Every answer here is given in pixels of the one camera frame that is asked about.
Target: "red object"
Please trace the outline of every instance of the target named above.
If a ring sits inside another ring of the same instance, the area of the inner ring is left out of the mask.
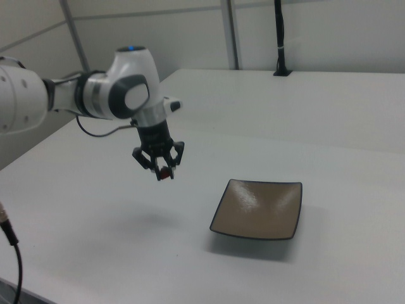
[[[160,170],[160,178],[161,179],[167,179],[170,176],[170,170],[168,167],[163,167]]]

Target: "table surface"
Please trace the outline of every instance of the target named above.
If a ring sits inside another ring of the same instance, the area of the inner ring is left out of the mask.
[[[57,303],[404,303],[405,75],[179,70],[162,87],[184,101],[174,180],[135,162],[136,131],[95,139],[75,122],[0,171],[25,288]],[[295,237],[211,232],[229,179],[302,182]]]

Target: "black connector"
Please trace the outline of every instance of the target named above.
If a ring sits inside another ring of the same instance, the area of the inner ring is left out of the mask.
[[[0,227],[4,231],[10,245],[15,246],[18,244],[17,236],[14,233],[13,226],[8,219],[6,210],[3,205],[0,203]]]
[[[10,245],[17,245],[18,239],[14,233],[13,226],[11,226],[11,222],[9,220],[6,220],[5,222],[0,223],[0,227],[4,231]]]

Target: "white robotic arm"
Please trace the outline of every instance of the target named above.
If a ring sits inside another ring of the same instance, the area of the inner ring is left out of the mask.
[[[173,178],[173,169],[180,164],[184,143],[173,142],[166,117],[179,109],[181,102],[162,95],[152,55],[144,47],[118,49],[107,72],[77,73],[61,80],[41,79],[24,68],[0,66],[0,92],[2,134],[34,128],[47,112],[55,110],[108,120],[131,119],[141,141],[132,155],[145,169],[160,181]],[[172,149],[177,152],[175,158],[170,154]],[[159,157],[167,166],[158,167]]]

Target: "brown plate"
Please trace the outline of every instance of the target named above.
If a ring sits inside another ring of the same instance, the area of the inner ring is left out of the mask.
[[[292,239],[302,202],[300,182],[231,179],[209,229],[250,239]]]

